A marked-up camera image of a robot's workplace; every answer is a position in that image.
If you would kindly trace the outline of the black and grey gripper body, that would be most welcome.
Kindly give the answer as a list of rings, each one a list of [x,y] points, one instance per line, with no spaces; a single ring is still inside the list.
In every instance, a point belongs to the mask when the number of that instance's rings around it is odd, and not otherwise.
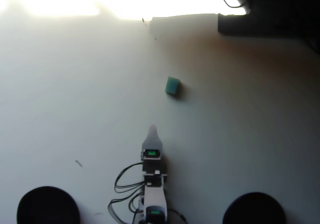
[[[159,149],[144,149],[141,153],[144,176],[167,176],[167,164]]]

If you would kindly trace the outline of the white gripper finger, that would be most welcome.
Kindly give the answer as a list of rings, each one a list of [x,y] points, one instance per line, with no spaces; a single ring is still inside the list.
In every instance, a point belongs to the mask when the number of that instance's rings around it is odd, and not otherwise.
[[[162,150],[163,143],[160,140],[156,125],[151,125],[146,139],[142,143],[142,150]]]

